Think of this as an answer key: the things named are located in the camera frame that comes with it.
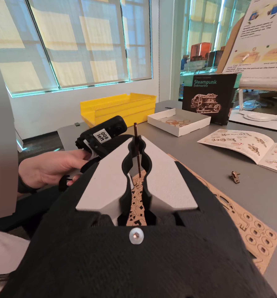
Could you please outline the person's left hand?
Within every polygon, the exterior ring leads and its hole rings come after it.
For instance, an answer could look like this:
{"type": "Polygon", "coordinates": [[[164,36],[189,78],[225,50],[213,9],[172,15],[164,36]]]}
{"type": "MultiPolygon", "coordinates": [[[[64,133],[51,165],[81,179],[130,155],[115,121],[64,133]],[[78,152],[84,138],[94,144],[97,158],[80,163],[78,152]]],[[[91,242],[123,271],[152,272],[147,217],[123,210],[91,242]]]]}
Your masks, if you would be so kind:
{"type": "Polygon", "coordinates": [[[18,167],[18,174],[23,183],[33,189],[58,185],[64,175],[81,169],[91,155],[82,149],[43,153],[23,160],[18,167]]]}

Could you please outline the white display stand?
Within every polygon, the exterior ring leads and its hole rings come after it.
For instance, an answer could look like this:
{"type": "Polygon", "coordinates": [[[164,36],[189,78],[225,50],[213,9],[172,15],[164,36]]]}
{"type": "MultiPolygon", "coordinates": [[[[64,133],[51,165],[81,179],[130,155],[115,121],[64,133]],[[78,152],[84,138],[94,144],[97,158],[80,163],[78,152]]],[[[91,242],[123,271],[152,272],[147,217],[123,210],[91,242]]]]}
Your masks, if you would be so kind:
{"type": "Polygon", "coordinates": [[[277,87],[238,88],[229,121],[277,131],[277,87]]]}

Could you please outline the black model kit box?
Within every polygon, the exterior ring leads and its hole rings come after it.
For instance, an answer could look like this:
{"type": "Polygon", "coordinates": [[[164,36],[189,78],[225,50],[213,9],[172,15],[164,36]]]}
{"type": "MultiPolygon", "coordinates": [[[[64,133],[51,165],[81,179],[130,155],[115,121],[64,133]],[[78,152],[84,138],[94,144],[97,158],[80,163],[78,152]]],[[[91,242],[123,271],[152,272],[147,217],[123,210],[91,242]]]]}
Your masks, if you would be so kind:
{"type": "Polygon", "coordinates": [[[242,73],[198,74],[183,81],[182,109],[211,117],[211,123],[228,124],[242,73]]]}

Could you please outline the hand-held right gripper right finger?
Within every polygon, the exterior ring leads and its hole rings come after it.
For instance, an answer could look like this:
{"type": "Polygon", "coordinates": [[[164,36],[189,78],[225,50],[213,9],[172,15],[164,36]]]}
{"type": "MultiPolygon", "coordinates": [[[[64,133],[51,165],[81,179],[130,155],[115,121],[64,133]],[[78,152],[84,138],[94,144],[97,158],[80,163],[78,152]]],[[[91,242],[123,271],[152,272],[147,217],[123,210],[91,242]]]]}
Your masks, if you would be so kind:
{"type": "Polygon", "coordinates": [[[146,225],[178,211],[193,211],[198,204],[176,161],[146,137],[140,137],[141,166],[145,176],[141,195],[146,225]]]}

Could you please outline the orange machine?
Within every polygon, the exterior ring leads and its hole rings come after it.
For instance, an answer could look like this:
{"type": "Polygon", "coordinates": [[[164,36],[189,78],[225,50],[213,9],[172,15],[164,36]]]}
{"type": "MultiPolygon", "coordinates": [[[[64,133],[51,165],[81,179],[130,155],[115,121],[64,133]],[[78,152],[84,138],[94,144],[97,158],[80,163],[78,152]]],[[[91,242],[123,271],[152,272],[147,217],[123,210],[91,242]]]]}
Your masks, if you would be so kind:
{"type": "Polygon", "coordinates": [[[190,49],[190,62],[207,60],[211,48],[210,42],[193,44],[190,49]]]}

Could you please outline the instruction poster on cardboard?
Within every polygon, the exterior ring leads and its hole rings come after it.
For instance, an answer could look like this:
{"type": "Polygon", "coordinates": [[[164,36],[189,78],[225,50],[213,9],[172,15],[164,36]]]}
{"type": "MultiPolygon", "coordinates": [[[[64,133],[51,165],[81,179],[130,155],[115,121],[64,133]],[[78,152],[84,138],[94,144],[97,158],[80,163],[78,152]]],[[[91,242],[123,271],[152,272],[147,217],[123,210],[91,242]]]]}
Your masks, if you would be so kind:
{"type": "Polygon", "coordinates": [[[277,88],[277,0],[250,2],[223,69],[237,72],[244,87],[277,88]]]}

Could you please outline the large glass window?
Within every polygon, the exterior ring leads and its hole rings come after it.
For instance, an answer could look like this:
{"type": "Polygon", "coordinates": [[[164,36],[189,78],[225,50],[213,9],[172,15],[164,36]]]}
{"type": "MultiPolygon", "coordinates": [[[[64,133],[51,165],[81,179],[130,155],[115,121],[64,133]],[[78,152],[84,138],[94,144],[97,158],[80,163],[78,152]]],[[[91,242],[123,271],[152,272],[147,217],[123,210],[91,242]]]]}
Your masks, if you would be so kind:
{"type": "Polygon", "coordinates": [[[152,78],[150,1],[0,0],[11,98],[152,78]]]}

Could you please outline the person's white shirt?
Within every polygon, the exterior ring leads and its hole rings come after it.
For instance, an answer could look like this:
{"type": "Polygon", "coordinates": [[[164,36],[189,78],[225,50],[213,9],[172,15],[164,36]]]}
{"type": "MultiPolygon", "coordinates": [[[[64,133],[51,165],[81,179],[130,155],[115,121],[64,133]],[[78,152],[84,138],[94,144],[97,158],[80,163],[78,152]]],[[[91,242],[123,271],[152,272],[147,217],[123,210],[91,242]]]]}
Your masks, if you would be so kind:
{"type": "Polygon", "coordinates": [[[29,243],[29,240],[0,232],[0,274],[8,274],[17,269],[29,243]]]}

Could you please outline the yellow plastic bin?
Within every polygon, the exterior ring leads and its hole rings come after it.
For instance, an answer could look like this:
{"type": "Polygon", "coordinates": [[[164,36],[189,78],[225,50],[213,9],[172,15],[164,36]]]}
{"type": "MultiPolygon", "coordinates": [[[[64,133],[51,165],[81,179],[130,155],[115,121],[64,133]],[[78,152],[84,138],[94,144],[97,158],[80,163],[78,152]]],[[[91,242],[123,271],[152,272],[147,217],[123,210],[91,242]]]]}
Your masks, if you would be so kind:
{"type": "Polygon", "coordinates": [[[115,116],[121,116],[130,127],[147,122],[155,112],[155,103],[155,95],[130,93],[81,102],[80,112],[90,128],[115,116]]]}

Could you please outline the black wristband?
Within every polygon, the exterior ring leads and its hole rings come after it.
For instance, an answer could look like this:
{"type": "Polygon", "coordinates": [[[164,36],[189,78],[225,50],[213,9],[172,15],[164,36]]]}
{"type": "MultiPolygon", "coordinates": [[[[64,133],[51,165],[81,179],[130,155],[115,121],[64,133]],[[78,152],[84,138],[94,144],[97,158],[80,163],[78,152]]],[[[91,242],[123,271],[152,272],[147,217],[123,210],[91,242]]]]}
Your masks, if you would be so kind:
{"type": "Polygon", "coordinates": [[[39,188],[32,188],[24,183],[20,175],[18,175],[18,189],[19,194],[34,194],[39,190],[39,188]]]}

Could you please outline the person's dark trousers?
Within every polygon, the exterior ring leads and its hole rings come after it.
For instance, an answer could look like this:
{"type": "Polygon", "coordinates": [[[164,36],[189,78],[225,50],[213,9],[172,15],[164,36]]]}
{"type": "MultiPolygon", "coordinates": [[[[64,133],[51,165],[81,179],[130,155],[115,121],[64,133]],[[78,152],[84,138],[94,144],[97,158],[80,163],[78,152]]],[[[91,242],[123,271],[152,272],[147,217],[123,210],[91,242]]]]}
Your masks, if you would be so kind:
{"type": "Polygon", "coordinates": [[[15,212],[10,216],[0,218],[0,231],[10,232],[22,227],[31,239],[43,216],[61,194],[58,186],[55,186],[18,200],[15,212]]]}

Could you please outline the laser-cut wooden parts sheet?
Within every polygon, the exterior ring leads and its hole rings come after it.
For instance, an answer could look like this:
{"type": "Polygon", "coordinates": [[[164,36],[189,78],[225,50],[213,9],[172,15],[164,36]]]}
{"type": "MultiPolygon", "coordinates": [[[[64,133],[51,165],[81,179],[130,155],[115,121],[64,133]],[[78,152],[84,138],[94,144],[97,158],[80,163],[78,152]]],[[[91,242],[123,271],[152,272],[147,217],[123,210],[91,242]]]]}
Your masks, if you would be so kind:
{"type": "MultiPolygon", "coordinates": [[[[200,175],[189,169],[199,181],[202,182],[218,199],[218,201],[225,208],[235,226],[237,227],[242,240],[252,257],[253,263],[258,268],[261,274],[264,274],[272,255],[277,247],[277,232],[260,221],[257,217],[241,207],[229,196],[218,190],[215,186],[203,179],[200,175]]],[[[142,203],[143,180],[146,174],[145,170],[139,174],[130,176],[132,183],[132,206],[127,220],[127,226],[146,226],[144,216],[144,206],[142,203]]]]}

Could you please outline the open instruction booklet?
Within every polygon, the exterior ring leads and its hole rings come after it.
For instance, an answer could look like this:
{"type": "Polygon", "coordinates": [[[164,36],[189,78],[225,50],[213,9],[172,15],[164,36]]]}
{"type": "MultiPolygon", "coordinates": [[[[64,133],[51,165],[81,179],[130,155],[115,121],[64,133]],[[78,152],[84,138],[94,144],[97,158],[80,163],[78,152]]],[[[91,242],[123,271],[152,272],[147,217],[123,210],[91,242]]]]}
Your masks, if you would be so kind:
{"type": "Polygon", "coordinates": [[[198,143],[239,152],[252,159],[256,165],[277,172],[277,143],[264,134],[218,129],[198,143]]]}

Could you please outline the white cardboard box tray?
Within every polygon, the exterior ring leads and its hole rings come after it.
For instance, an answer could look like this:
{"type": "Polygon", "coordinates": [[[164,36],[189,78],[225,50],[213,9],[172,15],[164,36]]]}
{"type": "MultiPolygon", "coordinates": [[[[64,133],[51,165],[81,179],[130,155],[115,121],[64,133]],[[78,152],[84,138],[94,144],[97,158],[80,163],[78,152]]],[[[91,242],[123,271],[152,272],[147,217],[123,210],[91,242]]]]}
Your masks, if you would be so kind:
{"type": "Polygon", "coordinates": [[[211,117],[182,109],[169,109],[148,115],[148,123],[180,137],[208,126],[211,117]]]}

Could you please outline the thin wooden stick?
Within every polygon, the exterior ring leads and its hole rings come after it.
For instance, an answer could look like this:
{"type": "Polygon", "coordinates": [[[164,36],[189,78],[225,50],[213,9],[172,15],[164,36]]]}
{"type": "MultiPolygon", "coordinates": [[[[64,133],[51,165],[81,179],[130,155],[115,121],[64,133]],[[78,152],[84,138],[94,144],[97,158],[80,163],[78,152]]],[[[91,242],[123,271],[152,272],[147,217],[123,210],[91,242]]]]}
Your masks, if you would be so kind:
{"type": "Polygon", "coordinates": [[[135,148],[136,148],[138,174],[139,174],[139,177],[142,178],[141,155],[140,155],[140,151],[139,151],[139,136],[138,136],[138,129],[137,129],[136,122],[134,123],[133,128],[134,128],[134,137],[135,137],[135,148]]]}

